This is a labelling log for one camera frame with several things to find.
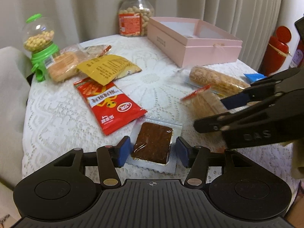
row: silver packaging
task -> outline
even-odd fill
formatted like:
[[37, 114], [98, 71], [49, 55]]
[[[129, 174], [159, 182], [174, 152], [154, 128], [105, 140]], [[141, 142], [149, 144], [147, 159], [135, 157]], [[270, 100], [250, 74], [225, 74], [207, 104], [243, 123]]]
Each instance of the silver packaging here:
[[176, 142], [176, 138], [181, 135], [182, 124], [173, 121], [163, 120], [163, 119], [156, 119], [151, 116], [143, 116], [137, 119], [133, 127], [133, 130], [131, 132], [130, 139], [133, 145], [135, 145], [137, 137], [141, 130], [141, 126], [145, 122], [154, 123], [172, 128], [172, 136], [170, 139], [169, 155], [168, 155], [167, 163], [166, 164], [155, 163], [143, 159], [133, 158], [131, 155], [128, 156], [126, 162], [128, 164], [136, 165], [138, 167], [142, 167], [146, 169], [155, 170], [161, 173], [174, 174], [176, 168], [176, 161], [177, 161], [175, 142]]

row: white lace tablecloth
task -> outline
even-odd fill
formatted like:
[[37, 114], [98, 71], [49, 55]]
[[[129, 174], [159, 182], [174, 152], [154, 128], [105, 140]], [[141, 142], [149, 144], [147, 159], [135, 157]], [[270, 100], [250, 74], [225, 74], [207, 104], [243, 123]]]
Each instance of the white lace tablecloth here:
[[[116, 54], [136, 63], [142, 72], [115, 81], [115, 84], [133, 101], [148, 111], [148, 115], [173, 120], [183, 124], [182, 136], [191, 145], [203, 145], [211, 150], [224, 144], [221, 138], [210, 139], [193, 128], [193, 117], [180, 98], [193, 91], [176, 74], [174, 63], [147, 38], [126, 38], [119, 35], [94, 39], [82, 43], [83, 47], [98, 44], [112, 45], [111, 54]], [[241, 78], [243, 73], [255, 73], [241, 61], [208, 66], [216, 71]], [[36, 82], [35, 78], [28, 97], [25, 115], [22, 160], [22, 175], [26, 177], [67, 151], [81, 147], [84, 152], [95, 151], [100, 146], [116, 145], [124, 135], [130, 135], [134, 122], [109, 136], [103, 135], [93, 114], [73, 87], [81, 79], [72, 78], [61, 84], [51, 81]], [[288, 183], [293, 200], [298, 180], [290, 176], [291, 145], [268, 145], [239, 150]], [[152, 170], [125, 164], [117, 169], [122, 183], [127, 178], [180, 178], [185, 180], [189, 170], [178, 161], [174, 175], [165, 175]], [[208, 182], [220, 175], [219, 167], [211, 167]], [[98, 182], [95, 167], [87, 170]]]

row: chair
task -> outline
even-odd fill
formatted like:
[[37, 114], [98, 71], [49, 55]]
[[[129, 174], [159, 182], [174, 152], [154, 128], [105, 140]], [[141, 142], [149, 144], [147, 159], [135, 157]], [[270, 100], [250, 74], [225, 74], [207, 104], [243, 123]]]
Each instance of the chair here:
[[18, 220], [13, 189], [22, 179], [22, 136], [30, 86], [26, 76], [31, 62], [21, 51], [0, 49], [0, 218], [6, 214]]

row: pink box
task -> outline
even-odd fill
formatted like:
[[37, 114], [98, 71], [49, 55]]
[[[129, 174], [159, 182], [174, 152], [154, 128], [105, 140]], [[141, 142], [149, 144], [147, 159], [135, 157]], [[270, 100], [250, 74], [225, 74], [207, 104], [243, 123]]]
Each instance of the pink box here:
[[235, 62], [242, 41], [199, 19], [152, 17], [148, 39], [179, 67]]

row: beige curtain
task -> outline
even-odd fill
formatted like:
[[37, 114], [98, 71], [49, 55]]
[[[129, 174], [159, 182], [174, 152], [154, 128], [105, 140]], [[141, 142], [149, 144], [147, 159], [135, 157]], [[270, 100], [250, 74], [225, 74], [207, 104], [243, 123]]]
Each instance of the beige curtain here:
[[[118, 33], [121, 0], [0, 0], [0, 48], [22, 51], [21, 31], [35, 13], [55, 21], [59, 47]], [[240, 59], [257, 69], [281, 0], [151, 0], [157, 16], [201, 18], [243, 40]]]

